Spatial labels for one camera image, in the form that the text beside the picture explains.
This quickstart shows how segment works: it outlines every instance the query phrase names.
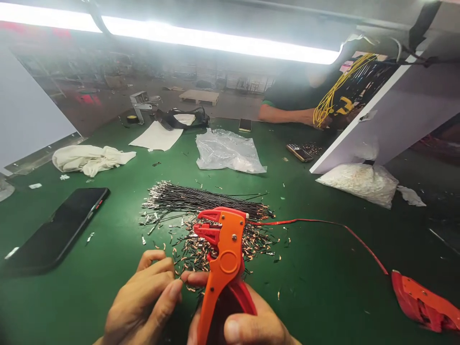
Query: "green work table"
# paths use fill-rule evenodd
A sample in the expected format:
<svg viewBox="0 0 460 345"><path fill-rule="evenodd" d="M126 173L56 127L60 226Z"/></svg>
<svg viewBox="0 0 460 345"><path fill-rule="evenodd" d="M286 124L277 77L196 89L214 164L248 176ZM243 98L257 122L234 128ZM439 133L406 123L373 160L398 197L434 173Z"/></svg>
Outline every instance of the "green work table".
<svg viewBox="0 0 460 345"><path fill-rule="evenodd" d="M137 152L125 166L100 172L94 179L75 172L61 181L61 172L49 162L12 180L15 193L0 203L3 256L21 246L76 188L108 187L112 192L60 266L42 276L1 281L0 332L12 344L92 344L103 334L115 295L134 274L142 253L154 249L152 240L166 243L167 254L172 253L167 230L147 236L150 228L139 225L147 189L160 180L190 187L197 187L197 180L203 189L225 194L267 191L263 202L276 213L276 220L314 218L345 224L389 271L397 269L460 305L450 274L458 271L458 260L428 233L421 208L397 199L393 210L386 210L323 186L309 173L312 163L301 163L285 148L290 142L327 144L330 139L323 132L303 125L253 123L251 133L239 134L254 139L268 170L252 175L199 170L195 138L203 129L184 131L166 152L129 146L147 125L127 129L112 122L83 143ZM237 120L212 119L211 127L238 133ZM158 161L161 164L153 167ZM43 186L28 188L35 183ZM274 263L273 257L259 255L247 262L253 274L246 282L303 344L458 343L457 335L423 330L403 314L389 276L344 228L307 222L286 227L291 245L275 248L282 260ZM85 246L91 232L95 235ZM272 233L281 239L287 235L283 226L274 226ZM196 295L184 289L183 297L164 332L165 343L186 343Z"/></svg>

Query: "tape roll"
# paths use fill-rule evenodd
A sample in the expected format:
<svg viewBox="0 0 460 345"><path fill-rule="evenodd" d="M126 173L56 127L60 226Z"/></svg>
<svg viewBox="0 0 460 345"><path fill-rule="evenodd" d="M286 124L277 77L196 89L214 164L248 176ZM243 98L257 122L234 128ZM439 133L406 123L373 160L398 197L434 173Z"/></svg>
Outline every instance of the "tape roll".
<svg viewBox="0 0 460 345"><path fill-rule="evenodd" d="M135 115L128 115L128 116L126 117L126 121L127 121L128 123L130 123L130 124L132 124L132 123L139 123L139 119L138 119L138 117L135 116Z"/></svg>

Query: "wooden pallet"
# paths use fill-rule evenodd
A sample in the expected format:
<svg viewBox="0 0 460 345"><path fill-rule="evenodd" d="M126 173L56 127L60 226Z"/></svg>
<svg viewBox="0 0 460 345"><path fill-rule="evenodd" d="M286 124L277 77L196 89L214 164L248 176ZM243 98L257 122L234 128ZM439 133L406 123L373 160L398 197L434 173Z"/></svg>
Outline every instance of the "wooden pallet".
<svg viewBox="0 0 460 345"><path fill-rule="evenodd" d="M179 95L181 102L184 100L193 100L196 104L201 102L211 102L215 106L219 100L218 92L209 92L201 90L187 90L183 94Z"/></svg>

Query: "black shirt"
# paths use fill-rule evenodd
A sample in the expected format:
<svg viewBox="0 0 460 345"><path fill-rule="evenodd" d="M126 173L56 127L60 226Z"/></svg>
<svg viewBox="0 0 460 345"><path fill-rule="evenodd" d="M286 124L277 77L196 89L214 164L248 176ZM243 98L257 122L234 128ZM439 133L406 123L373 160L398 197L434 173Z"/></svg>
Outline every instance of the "black shirt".
<svg viewBox="0 0 460 345"><path fill-rule="evenodd" d="M341 75L339 70L332 72L320 86L313 88L304 73L301 76L285 73L265 91L264 103L288 111L316 108Z"/></svg>

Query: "finger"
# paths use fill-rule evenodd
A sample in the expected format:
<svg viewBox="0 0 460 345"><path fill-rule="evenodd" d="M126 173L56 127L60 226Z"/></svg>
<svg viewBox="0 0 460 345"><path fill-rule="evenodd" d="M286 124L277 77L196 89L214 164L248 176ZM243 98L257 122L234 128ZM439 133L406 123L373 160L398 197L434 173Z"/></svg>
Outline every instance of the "finger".
<svg viewBox="0 0 460 345"><path fill-rule="evenodd" d="M289 333L273 313L253 316L233 314L224 325L227 344L289 344Z"/></svg>
<svg viewBox="0 0 460 345"><path fill-rule="evenodd" d="M164 251L157 251L157 250L145 251L142 254L142 257L140 259L139 266L136 272L142 271L150 267L153 261L163 260L165 257L166 257L166 253Z"/></svg>
<svg viewBox="0 0 460 345"><path fill-rule="evenodd" d="M170 257L164 258L161 261L157 261L152 266L147 267L146 269L138 272L137 275L139 277L154 276L158 273L168 271L174 273L174 261Z"/></svg>
<svg viewBox="0 0 460 345"><path fill-rule="evenodd" d="M193 316L192 322L188 329L188 340L187 345L198 345L198 324L201 317L201 304L196 309L195 315Z"/></svg>
<svg viewBox="0 0 460 345"><path fill-rule="evenodd" d="M159 295L166 289L166 287L174 280L174 274L171 272L162 272L154 276L148 276L145 279L136 281L130 287L126 296L133 302L138 301L137 304L140 306L147 306L156 301Z"/></svg>
<svg viewBox="0 0 460 345"><path fill-rule="evenodd" d="M209 278L209 272L185 271L181 275L181 279L183 282L186 282L187 284L197 286L197 287L206 286L208 278Z"/></svg>
<svg viewBox="0 0 460 345"><path fill-rule="evenodd" d="M160 336L166 322L173 313L174 307L179 301L182 285L180 279L173 280L162 292L157 303L155 303L155 307L153 307L152 313L145 325L152 334L153 343L156 343L156 339Z"/></svg>

